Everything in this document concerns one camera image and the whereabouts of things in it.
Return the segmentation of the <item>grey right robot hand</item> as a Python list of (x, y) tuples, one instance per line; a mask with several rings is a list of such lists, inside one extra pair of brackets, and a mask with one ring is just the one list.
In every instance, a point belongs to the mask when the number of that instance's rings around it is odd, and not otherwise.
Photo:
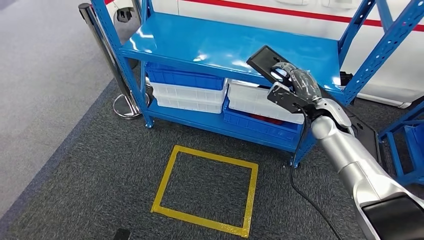
[(322, 98), (322, 93), (315, 78), (309, 71), (294, 66), (289, 62), (278, 62), (272, 70), (283, 70), (291, 79), (295, 94), (307, 102), (314, 102)]

